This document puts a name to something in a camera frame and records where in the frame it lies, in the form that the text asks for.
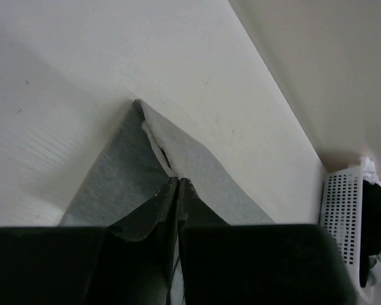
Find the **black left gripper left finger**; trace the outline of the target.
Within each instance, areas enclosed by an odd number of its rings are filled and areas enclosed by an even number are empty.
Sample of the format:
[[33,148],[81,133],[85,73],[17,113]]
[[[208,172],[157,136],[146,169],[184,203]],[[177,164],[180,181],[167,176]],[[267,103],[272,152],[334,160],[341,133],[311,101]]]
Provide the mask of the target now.
[[0,227],[0,304],[162,304],[178,180],[110,226]]

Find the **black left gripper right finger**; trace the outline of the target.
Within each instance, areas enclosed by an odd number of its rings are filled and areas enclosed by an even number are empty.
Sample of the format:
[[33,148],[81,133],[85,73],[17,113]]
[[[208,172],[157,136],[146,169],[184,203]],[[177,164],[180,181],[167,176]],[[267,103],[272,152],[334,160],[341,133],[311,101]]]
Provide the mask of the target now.
[[230,225],[182,179],[178,233],[187,304],[357,301],[337,244],[319,225]]

